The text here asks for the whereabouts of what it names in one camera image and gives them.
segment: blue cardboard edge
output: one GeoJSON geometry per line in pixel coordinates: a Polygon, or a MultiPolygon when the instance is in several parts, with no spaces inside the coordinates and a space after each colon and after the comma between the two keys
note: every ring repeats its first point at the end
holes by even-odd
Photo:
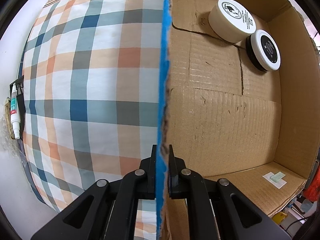
{"type": "Polygon", "coordinates": [[[164,108],[166,105],[165,91],[166,80],[170,67],[169,61],[169,32],[172,25],[170,13],[170,0],[164,0],[163,20],[160,43],[160,63],[159,63],[159,103],[158,103],[158,127],[157,127],[157,150],[156,150],[156,215],[157,215],[157,239],[160,236],[160,227],[163,221],[161,210],[164,205],[164,183],[168,164],[164,161],[160,149],[162,143],[162,121],[164,117],[164,108]]]}

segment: black and white jar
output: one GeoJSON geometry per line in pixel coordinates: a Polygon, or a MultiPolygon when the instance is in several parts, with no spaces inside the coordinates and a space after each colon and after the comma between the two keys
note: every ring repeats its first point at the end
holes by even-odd
{"type": "Polygon", "coordinates": [[[276,42],[264,30],[256,30],[245,40],[245,47],[253,65],[261,71],[275,71],[280,67],[280,53],[276,42]]]}

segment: metal screw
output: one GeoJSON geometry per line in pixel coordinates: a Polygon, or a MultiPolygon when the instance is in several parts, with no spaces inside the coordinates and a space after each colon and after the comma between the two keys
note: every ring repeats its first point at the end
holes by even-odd
{"type": "Polygon", "coordinates": [[[190,174],[191,174],[191,170],[189,170],[189,169],[183,169],[183,170],[181,171],[181,173],[182,173],[183,175],[190,175],[190,174]]]}
{"type": "Polygon", "coordinates": [[[99,179],[97,181],[97,186],[98,187],[104,187],[105,185],[107,185],[107,181],[105,179],[99,179]]]}
{"type": "Polygon", "coordinates": [[[220,179],[219,180],[220,185],[222,186],[228,186],[229,185],[229,180],[227,179],[220,179]]]}
{"type": "Polygon", "coordinates": [[[137,176],[142,176],[144,174],[144,170],[138,169],[134,172],[134,174],[136,174],[137,176]]]}

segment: checkered cloth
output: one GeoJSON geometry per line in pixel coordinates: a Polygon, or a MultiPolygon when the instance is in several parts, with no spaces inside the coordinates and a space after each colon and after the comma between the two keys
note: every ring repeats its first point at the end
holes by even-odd
{"type": "MultiPolygon", "coordinates": [[[[36,20],[23,59],[23,142],[55,210],[150,157],[162,12],[163,0],[49,0],[36,20]]],[[[139,202],[137,239],[155,239],[155,210],[139,202]]]]}

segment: cardboard box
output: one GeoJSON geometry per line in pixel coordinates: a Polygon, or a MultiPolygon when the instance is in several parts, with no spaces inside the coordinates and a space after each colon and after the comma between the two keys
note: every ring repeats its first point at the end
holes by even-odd
{"type": "MultiPolygon", "coordinates": [[[[288,0],[236,0],[276,41],[279,71],[257,70],[244,42],[212,30],[217,0],[172,0],[167,143],[186,166],[229,179],[267,215],[299,193],[319,149],[319,52],[288,0]],[[281,171],[278,189],[262,176],[281,171]]],[[[188,239],[184,200],[167,200],[172,239],[188,239]]]]}

